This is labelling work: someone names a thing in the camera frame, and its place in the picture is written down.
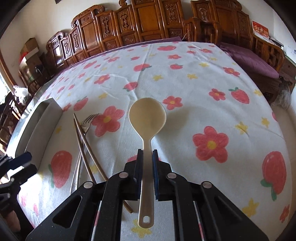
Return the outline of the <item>person's hand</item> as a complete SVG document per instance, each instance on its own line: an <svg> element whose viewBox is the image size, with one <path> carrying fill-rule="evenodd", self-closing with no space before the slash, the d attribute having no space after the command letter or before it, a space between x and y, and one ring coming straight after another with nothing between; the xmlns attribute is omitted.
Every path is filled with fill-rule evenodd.
<svg viewBox="0 0 296 241"><path fill-rule="evenodd" d="M7 214L4 218L7 222L8 227L12 232L19 232L21 229L19 219L14 211Z"/></svg>

